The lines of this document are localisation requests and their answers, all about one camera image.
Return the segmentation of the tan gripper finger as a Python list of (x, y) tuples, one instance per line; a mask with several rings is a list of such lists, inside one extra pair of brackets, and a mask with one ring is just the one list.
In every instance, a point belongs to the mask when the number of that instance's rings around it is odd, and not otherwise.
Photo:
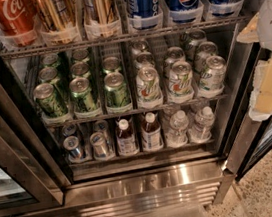
[(236, 38), (238, 42), (247, 44), (259, 41), (257, 32), (258, 19), (259, 14), (255, 14), (247, 26), (238, 34), (238, 37)]
[(268, 61), (259, 60), (253, 75), (249, 118), (256, 122), (266, 121), (272, 115), (272, 56)]

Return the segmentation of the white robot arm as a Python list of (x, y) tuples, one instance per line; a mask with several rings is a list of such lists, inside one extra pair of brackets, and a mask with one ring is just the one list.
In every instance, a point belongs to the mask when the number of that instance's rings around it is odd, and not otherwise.
[[(241, 43), (260, 44), (272, 52), (272, 0), (265, 0), (260, 10), (236, 38)], [(272, 115), (272, 56), (255, 67), (253, 91), (249, 101), (249, 117), (266, 121)]]

